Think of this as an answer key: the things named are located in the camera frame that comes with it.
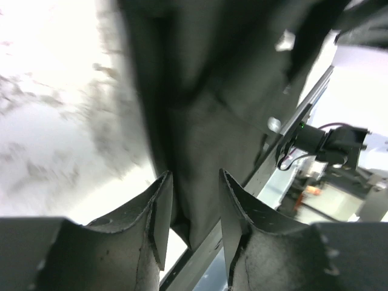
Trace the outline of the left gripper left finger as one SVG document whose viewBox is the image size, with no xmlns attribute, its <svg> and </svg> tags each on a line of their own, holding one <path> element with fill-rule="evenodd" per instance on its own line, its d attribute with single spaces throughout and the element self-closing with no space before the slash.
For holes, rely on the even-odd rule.
<svg viewBox="0 0 388 291">
<path fill-rule="evenodd" d="M 173 176 L 82 226 L 60 217 L 1 219 L 2 290 L 158 290 Z"/>
</svg>

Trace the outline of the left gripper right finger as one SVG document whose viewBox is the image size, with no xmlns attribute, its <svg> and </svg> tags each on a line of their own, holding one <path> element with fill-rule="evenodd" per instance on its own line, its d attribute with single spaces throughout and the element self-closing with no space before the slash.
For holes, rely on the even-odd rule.
<svg viewBox="0 0 388 291">
<path fill-rule="evenodd" d="M 387 224 L 303 224 L 264 204 L 235 257 L 230 290 L 386 290 Z"/>
</svg>

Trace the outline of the black long sleeve shirt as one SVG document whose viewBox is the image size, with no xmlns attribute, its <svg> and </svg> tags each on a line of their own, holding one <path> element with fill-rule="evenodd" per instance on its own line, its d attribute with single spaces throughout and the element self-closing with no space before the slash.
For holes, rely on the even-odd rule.
<svg viewBox="0 0 388 291">
<path fill-rule="evenodd" d="M 197 249 L 219 220 L 218 171 L 254 171 L 346 1 L 119 1 L 172 229 Z"/>
</svg>

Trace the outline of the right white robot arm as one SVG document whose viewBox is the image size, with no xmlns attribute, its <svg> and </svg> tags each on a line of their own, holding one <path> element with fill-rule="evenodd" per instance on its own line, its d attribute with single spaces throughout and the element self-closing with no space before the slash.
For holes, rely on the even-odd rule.
<svg viewBox="0 0 388 291">
<path fill-rule="evenodd" d="M 364 143 L 369 131 L 364 128 L 340 124 L 328 132 L 303 122 L 288 133 L 276 150 L 276 167 L 282 171 L 291 168 L 283 163 L 292 150 L 300 150 L 303 155 L 293 159 L 293 164 L 303 158 L 314 157 L 315 161 L 328 166 L 345 167 L 355 170 L 358 166 L 360 153 L 367 148 Z"/>
</svg>

